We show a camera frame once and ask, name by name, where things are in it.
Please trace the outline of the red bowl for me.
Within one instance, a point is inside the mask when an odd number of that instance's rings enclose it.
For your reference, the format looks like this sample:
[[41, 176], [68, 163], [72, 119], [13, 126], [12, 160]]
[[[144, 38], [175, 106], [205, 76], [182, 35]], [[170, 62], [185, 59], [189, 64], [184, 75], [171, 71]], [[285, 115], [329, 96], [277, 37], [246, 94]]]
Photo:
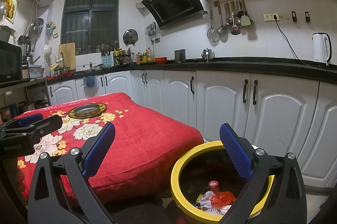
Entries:
[[158, 65], [164, 65], [167, 63], [167, 57], [156, 57], [155, 63]]

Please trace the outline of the grey metal canister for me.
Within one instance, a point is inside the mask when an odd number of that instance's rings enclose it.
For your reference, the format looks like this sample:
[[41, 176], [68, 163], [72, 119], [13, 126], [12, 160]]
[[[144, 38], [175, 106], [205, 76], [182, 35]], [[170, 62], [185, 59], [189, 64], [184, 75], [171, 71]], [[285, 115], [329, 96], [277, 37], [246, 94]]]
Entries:
[[175, 63], [185, 63], [186, 62], [186, 50], [178, 49], [174, 51]]

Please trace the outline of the wooden cutting board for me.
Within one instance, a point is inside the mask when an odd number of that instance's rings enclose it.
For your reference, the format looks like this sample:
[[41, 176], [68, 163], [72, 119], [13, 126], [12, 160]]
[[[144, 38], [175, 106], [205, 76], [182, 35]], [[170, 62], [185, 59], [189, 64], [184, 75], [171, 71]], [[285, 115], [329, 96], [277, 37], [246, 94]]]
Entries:
[[76, 69], [75, 59], [75, 43], [60, 44], [58, 53], [63, 53], [63, 62], [65, 67], [69, 67], [71, 71]]

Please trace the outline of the hanging strainer ladle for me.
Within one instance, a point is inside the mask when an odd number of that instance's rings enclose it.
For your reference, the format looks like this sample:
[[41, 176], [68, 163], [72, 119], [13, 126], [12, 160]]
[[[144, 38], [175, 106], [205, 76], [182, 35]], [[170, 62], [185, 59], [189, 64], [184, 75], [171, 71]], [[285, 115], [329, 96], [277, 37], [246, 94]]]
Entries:
[[209, 9], [210, 17], [210, 28], [207, 30], [207, 37], [210, 42], [217, 43], [220, 40], [217, 30], [213, 27], [213, 11], [212, 8]]

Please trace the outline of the steel teapot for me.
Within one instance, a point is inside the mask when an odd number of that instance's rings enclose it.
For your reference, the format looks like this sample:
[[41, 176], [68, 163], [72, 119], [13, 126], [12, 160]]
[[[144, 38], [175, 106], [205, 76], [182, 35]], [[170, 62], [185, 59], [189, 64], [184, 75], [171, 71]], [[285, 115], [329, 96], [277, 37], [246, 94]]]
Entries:
[[206, 48], [202, 51], [201, 53], [201, 57], [204, 61], [206, 61], [207, 63], [209, 62], [212, 62], [215, 58], [215, 53], [209, 49], [209, 48]]

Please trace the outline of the wall power socket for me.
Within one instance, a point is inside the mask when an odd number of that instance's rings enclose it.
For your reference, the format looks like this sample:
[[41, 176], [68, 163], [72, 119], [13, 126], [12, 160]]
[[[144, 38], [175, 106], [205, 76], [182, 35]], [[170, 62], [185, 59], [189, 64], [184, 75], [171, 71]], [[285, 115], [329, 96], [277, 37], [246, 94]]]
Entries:
[[264, 14], [263, 19], [265, 22], [280, 21], [279, 14]]

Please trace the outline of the round yellow metal tray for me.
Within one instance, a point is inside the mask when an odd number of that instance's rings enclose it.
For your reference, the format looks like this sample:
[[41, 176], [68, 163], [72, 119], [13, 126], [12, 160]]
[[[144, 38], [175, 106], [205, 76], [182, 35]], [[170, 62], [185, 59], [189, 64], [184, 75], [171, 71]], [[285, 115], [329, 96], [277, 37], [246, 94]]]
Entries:
[[88, 119], [101, 115], [106, 109], [106, 105], [102, 103], [83, 104], [70, 110], [68, 116], [74, 119]]

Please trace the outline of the red floral blanket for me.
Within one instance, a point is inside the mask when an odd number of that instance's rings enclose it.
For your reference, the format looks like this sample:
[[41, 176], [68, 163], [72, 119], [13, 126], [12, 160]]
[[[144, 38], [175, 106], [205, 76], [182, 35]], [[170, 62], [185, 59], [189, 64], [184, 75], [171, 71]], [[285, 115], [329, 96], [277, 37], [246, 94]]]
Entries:
[[[99, 116], [74, 119], [70, 110], [83, 104], [102, 103], [107, 109]], [[159, 112], [142, 107], [125, 93], [112, 93], [42, 108], [43, 117], [58, 115], [60, 129], [42, 137], [34, 154], [18, 159], [22, 171], [23, 193], [27, 200], [38, 157], [43, 152], [61, 156], [81, 147], [110, 122], [115, 127], [113, 141], [97, 174], [89, 183], [102, 203], [164, 192], [171, 170], [181, 155], [202, 144], [201, 134]]]

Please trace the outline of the yellow rimmed trash bin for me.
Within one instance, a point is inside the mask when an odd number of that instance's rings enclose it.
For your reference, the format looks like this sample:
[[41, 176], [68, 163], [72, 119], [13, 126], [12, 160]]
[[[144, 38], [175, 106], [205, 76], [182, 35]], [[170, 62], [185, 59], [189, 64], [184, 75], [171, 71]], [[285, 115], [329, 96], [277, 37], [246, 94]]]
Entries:
[[197, 208], [200, 194], [209, 191], [209, 182], [218, 182], [220, 191], [239, 196], [247, 184], [232, 163], [221, 141], [198, 145], [180, 157], [171, 173], [171, 192], [189, 223], [218, 223], [220, 215]]

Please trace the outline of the black range hood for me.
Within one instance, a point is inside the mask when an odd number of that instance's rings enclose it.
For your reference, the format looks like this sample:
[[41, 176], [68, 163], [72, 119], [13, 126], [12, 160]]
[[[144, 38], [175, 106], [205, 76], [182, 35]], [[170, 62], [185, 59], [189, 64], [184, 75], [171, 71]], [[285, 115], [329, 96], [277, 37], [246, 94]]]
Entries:
[[142, 4], [161, 30], [207, 14], [200, 0], [142, 0]]

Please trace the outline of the black microwave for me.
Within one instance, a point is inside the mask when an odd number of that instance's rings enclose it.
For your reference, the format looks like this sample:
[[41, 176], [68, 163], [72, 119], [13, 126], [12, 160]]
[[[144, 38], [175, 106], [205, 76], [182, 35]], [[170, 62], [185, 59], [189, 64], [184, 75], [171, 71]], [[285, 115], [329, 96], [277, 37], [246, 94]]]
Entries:
[[0, 83], [16, 83], [22, 80], [21, 48], [0, 41]]

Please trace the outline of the white electric kettle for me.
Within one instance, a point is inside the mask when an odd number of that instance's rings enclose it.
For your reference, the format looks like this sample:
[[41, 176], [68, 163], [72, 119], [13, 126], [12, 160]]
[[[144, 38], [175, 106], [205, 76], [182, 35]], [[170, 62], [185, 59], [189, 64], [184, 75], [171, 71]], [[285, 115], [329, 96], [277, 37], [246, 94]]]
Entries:
[[332, 43], [330, 36], [325, 32], [316, 32], [312, 35], [313, 61], [329, 65], [332, 58]]

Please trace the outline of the red tube package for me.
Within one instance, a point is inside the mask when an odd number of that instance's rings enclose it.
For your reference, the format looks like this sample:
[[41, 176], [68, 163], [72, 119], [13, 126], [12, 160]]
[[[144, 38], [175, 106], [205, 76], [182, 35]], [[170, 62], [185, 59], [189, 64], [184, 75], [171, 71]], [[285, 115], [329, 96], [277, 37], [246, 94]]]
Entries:
[[219, 183], [216, 180], [209, 182], [209, 188], [213, 193], [219, 192]]

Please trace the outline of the hanging pot lid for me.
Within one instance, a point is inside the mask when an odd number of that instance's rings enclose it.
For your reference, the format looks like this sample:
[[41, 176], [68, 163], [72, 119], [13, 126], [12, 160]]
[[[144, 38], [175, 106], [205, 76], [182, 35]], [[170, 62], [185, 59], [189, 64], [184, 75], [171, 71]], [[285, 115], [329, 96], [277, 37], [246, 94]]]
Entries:
[[134, 29], [128, 29], [123, 34], [123, 42], [126, 46], [133, 45], [138, 41], [138, 33]]

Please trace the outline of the white printed plastic bag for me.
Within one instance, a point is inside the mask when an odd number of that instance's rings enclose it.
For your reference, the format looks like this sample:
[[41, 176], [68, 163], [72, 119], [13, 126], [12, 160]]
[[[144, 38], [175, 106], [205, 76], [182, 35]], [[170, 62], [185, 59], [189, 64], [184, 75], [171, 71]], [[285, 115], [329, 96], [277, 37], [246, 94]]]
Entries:
[[196, 201], [197, 209], [204, 211], [212, 215], [225, 215], [229, 211], [231, 205], [222, 206], [221, 208], [216, 208], [211, 205], [211, 197], [214, 195], [212, 191], [200, 194]]

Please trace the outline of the red plastic bag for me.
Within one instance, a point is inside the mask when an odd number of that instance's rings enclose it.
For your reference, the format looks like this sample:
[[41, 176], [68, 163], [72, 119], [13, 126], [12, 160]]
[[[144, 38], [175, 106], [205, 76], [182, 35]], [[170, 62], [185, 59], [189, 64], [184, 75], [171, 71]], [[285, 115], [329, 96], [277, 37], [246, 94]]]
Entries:
[[211, 197], [211, 205], [213, 208], [220, 209], [222, 207], [232, 205], [236, 198], [233, 193], [229, 191], [216, 192]]

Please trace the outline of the dark kitchen window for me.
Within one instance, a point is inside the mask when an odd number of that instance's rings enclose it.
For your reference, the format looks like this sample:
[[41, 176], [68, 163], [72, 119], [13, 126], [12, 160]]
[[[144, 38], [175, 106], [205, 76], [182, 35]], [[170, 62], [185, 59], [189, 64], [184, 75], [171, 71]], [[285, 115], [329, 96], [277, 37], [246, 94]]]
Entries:
[[80, 54], [119, 47], [119, 0], [65, 0], [60, 43], [74, 43]]

